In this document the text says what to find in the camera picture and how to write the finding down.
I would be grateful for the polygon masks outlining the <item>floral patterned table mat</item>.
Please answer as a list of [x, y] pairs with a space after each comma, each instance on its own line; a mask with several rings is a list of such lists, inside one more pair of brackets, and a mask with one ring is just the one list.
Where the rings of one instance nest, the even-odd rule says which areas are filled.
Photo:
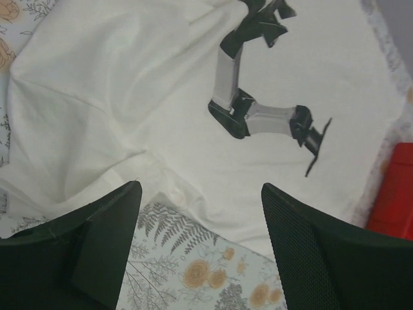
[[[1, 42], [6, 41], [13, 52], [20, 52], [57, 2], [2, 1]], [[8, 69], [1, 62], [1, 167], [9, 159], [7, 74]], [[398, 137], [412, 135], [411, 101], [412, 87], [405, 110], [391, 126], [371, 172], [372, 183], [367, 185], [354, 218], [347, 222], [366, 222], [390, 147]], [[54, 219], [10, 217], [6, 192], [1, 188], [2, 237]], [[267, 257], [227, 240], [159, 195], [148, 204], [141, 199], [117, 308], [286, 309], [287, 303], [273, 254]]]

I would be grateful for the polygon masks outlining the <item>red plastic bin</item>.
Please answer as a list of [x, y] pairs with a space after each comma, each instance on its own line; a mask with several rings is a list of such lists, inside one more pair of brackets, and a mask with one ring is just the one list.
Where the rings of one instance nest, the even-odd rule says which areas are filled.
[[412, 240], [412, 144], [398, 143], [385, 170], [367, 229]]

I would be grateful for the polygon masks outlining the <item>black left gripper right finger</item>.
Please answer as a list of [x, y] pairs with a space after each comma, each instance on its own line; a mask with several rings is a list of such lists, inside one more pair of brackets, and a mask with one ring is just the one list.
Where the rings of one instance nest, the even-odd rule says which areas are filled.
[[361, 229], [270, 183], [263, 211], [288, 309], [412, 309], [412, 242]]

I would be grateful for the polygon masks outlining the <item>white t-shirt with robot print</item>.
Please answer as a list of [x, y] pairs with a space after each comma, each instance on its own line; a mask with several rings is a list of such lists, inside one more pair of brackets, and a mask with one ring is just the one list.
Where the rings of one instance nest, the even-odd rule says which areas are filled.
[[262, 186], [352, 220], [412, 87], [376, 1], [58, 1], [1, 62], [10, 217], [138, 181], [267, 257]]

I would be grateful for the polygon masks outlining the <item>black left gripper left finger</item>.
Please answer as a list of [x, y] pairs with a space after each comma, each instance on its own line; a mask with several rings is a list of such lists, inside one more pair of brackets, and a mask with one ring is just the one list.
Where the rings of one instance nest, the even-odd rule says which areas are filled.
[[130, 181], [1, 240], [1, 309], [115, 309], [141, 203]]

